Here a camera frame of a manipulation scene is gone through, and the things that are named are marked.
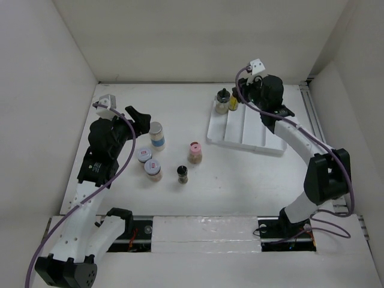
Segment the yellow label small bottle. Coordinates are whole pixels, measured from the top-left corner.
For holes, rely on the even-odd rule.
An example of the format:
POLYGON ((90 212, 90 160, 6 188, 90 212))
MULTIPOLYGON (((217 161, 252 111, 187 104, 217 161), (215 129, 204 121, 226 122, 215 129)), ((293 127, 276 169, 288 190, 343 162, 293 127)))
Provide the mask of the yellow label small bottle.
POLYGON ((230 96, 228 109, 229 109, 230 111, 236 111, 236 110, 238 109, 238 105, 239 105, 238 98, 237 98, 237 96, 233 93, 233 94, 230 96))

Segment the black knob lid jar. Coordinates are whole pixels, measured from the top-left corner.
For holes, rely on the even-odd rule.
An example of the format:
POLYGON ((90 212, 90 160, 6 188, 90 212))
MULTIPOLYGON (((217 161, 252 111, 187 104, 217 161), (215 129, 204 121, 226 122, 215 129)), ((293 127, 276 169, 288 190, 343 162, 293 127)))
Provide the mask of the black knob lid jar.
POLYGON ((229 110, 230 92, 223 88, 217 92, 215 111, 221 115, 226 114, 229 110))

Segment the silver lid blue label jar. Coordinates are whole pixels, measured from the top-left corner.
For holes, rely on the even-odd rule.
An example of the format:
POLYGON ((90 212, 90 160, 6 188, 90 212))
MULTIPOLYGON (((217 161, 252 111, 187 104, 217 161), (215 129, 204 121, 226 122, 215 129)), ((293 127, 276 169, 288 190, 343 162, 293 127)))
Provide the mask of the silver lid blue label jar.
POLYGON ((163 133, 163 126, 159 122, 151 122, 149 135, 151 144, 157 151, 162 151, 165 148, 165 138, 163 133))

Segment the black lid pepper jar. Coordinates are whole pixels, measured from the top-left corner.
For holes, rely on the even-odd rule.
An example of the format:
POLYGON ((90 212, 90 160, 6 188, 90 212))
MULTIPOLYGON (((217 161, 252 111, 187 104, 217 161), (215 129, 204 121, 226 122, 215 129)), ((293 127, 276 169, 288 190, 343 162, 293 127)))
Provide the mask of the black lid pepper jar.
POLYGON ((176 170, 178 174, 178 181, 181 184, 186 184, 188 182, 188 168, 184 165, 178 166, 176 170))

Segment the pink lid spice jar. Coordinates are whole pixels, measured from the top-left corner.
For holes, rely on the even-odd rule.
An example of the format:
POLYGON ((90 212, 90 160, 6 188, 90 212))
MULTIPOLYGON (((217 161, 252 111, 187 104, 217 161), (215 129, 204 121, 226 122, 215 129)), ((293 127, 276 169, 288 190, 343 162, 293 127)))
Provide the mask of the pink lid spice jar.
POLYGON ((199 164, 202 162, 202 146, 199 142, 190 143, 188 161, 191 164, 199 164))

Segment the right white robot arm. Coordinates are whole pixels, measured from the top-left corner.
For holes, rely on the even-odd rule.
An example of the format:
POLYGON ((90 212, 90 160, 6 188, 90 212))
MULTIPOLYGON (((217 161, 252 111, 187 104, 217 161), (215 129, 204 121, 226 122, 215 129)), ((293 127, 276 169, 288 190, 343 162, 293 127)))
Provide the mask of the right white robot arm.
POLYGON ((237 76, 235 80, 236 99, 260 113, 262 124, 307 165, 303 192, 280 211, 276 223, 258 228, 258 232, 277 233, 280 242, 312 231, 308 221, 324 211, 325 202, 346 194, 354 200, 349 153, 328 146, 299 124, 284 105, 283 93, 283 81, 277 76, 256 76, 254 80, 237 76))

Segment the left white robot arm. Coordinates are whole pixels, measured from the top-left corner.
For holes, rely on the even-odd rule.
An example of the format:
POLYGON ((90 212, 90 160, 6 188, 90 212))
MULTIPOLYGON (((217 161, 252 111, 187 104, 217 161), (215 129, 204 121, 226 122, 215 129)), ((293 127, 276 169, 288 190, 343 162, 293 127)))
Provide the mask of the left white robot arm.
POLYGON ((95 218, 112 182, 125 169, 118 164, 125 143, 149 133, 151 116, 127 106, 125 111, 131 117, 127 119, 112 107, 101 103, 93 106, 113 117, 98 118, 90 125, 89 146, 70 210, 47 234, 51 237, 62 227, 59 239, 47 256, 35 253, 28 269, 36 271, 52 287, 92 287, 97 264, 114 241, 137 233, 130 210, 112 208, 99 226, 95 225, 95 218))

